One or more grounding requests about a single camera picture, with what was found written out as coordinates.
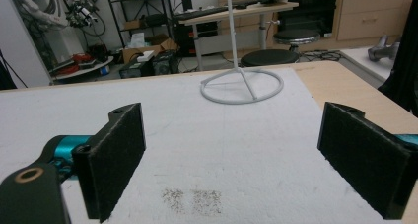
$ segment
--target black stool seat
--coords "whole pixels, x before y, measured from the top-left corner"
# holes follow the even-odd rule
[[[312,30],[284,30],[274,35],[277,43],[306,44],[318,41],[320,34]]]
[[[284,49],[263,49],[246,54],[241,58],[241,65],[245,67],[295,63],[299,54]]]

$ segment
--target white foam surface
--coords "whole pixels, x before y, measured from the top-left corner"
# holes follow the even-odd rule
[[[270,71],[283,91],[241,106],[204,99],[207,74],[1,93],[0,180],[53,136],[95,134],[110,111],[140,102],[147,150],[106,223],[399,223],[382,220],[316,149],[321,110],[295,71]],[[257,90],[275,83],[259,77]],[[73,223],[97,223],[78,182],[62,188]]]

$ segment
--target table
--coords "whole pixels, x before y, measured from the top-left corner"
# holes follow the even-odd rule
[[[243,10],[233,10],[234,18],[259,15],[260,16],[260,27],[258,31],[236,33],[237,48],[251,47],[258,44],[261,49],[266,48],[266,18],[265,15],[269,13],[281,12],[292,10],[298,7],[298,3],[291,2],[278,2],[271,5],[249,5]],[[202,54],[209,54],[215,52],[222,52],[231,50],[231,36],[230,35],[219,35],[212,37],[199,37],[197,31],[197,25],[202,23],[208,23],[213,21],[226,20],[229,17],[229,12],[221,12],[213,15],[203,16],[190,20],[179,21],[181,24],[186,26],[192,25],[194,35],[194,45],[196,47],[196,58],[199,66],[199,70],[202,71]]]
[[[383,84],[390,75],[390,70],[393,68],[394,60],[389,58],[382,58],[378,62],[373,62],[369,59],[369,47],[342,49],[341,53],[353,62],[360,70],[369,74],[373,79]]]
[[[323,195],[329,189],[338,187],[343,182],[341,179],[329,186],[298,174],[302,172],[300,170],[295,173],[281,167],[302,166],[308,170],[307,176],[335,173],[330,173],[331,169],[310,170],[316,164],[305,164],[310,157],[318,157],[316,141],[313,140],[317,137],[321,109],[326,101],[362,110],[368,120],[392,133],[417,133],[418,119],[336,62],[264,68],[283,76],[283,94],[257,104],[241,106],[219,105],[200,96],[199,82],[213,72],[1,92],[0,180],[37,158],[43,145],[53,136],[95,134],[106,124],[108,112],[122,105],[141,102],[147,151],[109,223],[189,223],[193,220],[199,223],[398,223],[382,221],[376,213],[370,212],[365,202],[360,203],[357,210],[362,213],[347,211],[353,208],[351,205],[345,206],[350,204],[349,200],[356,204],[360,201],[349,188],[341,191],[343,197],[339,201],[321,202],[322,198],[333,198]],[[298,104],[298,99],[303,99],[305,104]],[[290,106],[291,110],[281,111],[285,106]],[[305,123],[301,119],[312,119],[312,122]],[[294,126],[303,126],[303,129],[294,130]],[[292,151],[286,150],[278,141],[287,143],[299,137],[310,144],[310,152],[305,150],[309,155],[305,157],[306,160],[293,163],[292,157],[289,157]],[[291,176],[288,174],[287,180],[276,181],[289,172]],[[247,180],[243,182],[234,178]],[[282,190],[288,185],[297,187],[298,180],[317,184],[318,187]],[[241,189],[222,189],[222,186],[229,187],[231,184]],[[207,192],[214,187],[218,189]],[[279,199],[271,199],[269,197],[275,197],[277,193],[266,192],[262,187],[269,187],[269,191],[285,192]],[[66,181],[62,189],[74,223],[97,223],[86,219],[77,181]],[[160,201],[164,194],[175,194],[177,191],[177,194],[183,193],[184,206],[177,205],[170,209],[168,206],[175,200]],[[197,198],[209,195],[215,204],[220,198],[223,209],[217,209],[213,202],[198,202],[200,204],[197,207],[206,205],[209,209],[188,209],[196,195]],[[292,201],[301,197],[302,202]],[[331,211],[338,206],[347,209],[340,210],[341,213]],[[277,207],[287,212],[277,216],[274,212]],[[403,223],[416,223],[417,207],[418,190],[415,188]],[[355,219],[363,218],[363,214],[372,215],[373,221]]]

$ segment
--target bolt hole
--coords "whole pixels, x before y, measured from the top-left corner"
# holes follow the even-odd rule
[[[36,180],[42,174],[43,174],[42,168],[29,168],[18,173],[18,175],[15,177],[15,181],[17,183],[28,183],[33,180]]]

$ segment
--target dark stain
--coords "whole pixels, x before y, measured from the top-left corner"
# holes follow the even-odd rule
[[[215,190],[193,190],[193,212],[204,216],[221,214],[221,193]]]
[[[176,213],[184,213],[184,206],[182,204],[183,197],[184,192],[180,189],[166,188],[162,195],[164,203]]]

